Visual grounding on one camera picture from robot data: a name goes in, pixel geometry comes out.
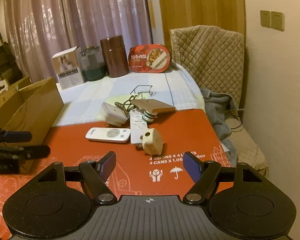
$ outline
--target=wall socket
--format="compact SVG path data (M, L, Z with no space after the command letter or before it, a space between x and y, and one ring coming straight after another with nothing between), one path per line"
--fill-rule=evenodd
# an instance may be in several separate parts
M260 23L262 27L271 28L270 11L260 11Z
M284 14L282 12L271 12L271 28L284 31Z

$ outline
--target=gray towel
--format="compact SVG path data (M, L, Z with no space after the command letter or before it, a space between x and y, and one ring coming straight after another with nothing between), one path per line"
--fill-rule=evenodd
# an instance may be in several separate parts
M201 93L204 98L207 117L219 140L230 150L227 152L228 160L230 165L235 167L237 152L229 139L231 129L225 121L233 115L231 111L238 110L238 106L231 95L216 93L209 89L201 89Z

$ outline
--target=gray ribbed panel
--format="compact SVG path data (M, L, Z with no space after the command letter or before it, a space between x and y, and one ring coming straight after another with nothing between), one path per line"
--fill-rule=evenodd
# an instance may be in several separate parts
M177 196L123 196L97 211L82 228L59 240L235 240L216 228L200 207Z

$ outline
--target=pink curtain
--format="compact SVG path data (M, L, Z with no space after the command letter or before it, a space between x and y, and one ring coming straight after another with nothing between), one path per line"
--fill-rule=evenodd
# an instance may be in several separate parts
M51 57L123 35L130 47L152 43L146 0L4 0L7 36L33 82L54 76Z

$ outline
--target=umbrella symbol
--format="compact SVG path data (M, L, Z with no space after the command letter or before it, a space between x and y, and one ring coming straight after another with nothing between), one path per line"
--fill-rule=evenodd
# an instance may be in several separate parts
M181 169L181 168L175 166L175 167L170 171L170 173L175 172L175 173L176 173L176 177L174 177L174 179L178 179L178 172L180 172L180 171L183 171L183 169Z

